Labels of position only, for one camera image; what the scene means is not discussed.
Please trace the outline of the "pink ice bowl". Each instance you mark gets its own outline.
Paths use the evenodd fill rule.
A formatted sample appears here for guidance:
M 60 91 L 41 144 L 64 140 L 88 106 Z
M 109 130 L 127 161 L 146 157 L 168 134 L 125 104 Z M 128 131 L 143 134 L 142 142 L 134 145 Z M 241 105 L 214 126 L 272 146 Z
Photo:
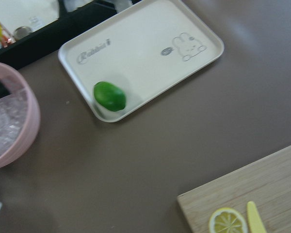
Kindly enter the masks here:
M 40 127 L 40 108 L 24 77 L 0 63 L 0 168 L 22 156 Z

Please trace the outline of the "green lime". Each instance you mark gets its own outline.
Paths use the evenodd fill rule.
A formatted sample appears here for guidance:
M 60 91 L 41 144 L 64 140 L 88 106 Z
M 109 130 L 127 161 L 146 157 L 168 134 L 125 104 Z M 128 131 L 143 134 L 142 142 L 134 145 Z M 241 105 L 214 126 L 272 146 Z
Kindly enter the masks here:
M 117 112 L 126 107 L 125 92 L 110 82 L 96 83 L 93 95 L 96 102 L 109 111 Z

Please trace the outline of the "cream rabbit tray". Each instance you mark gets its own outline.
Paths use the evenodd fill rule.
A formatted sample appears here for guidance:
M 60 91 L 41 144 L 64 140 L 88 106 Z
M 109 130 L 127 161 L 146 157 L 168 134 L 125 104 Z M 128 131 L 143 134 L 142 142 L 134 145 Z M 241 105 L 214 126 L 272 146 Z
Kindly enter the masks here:
M 58 57 L 104 122 L 117 122 L 218 59 L 222 40 L 182 1 L 143 0 L 63 44 Z M 126 95 L 112 112 L 93 95 L 105 81 Z

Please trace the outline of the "wooden cutting board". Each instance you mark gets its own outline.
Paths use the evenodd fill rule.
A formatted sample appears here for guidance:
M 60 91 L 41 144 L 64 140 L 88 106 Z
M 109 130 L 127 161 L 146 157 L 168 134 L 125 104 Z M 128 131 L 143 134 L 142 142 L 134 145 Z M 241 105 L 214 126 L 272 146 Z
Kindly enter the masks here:
M 193 233 L 207 233 L 223 207 L 244 217 L 253 201 L 269 233 L 291 233 L 291 145 L 177 197 Z

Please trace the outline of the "yellow plastic knife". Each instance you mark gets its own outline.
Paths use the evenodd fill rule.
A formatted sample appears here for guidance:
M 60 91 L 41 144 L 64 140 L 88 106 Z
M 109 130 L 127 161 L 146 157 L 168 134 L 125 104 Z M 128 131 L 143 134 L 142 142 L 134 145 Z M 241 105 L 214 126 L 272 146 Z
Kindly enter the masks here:
M 261 220 L 256 204 L 253 201 L 247 203 L 247 218 L 252 233 L 267 233 Z

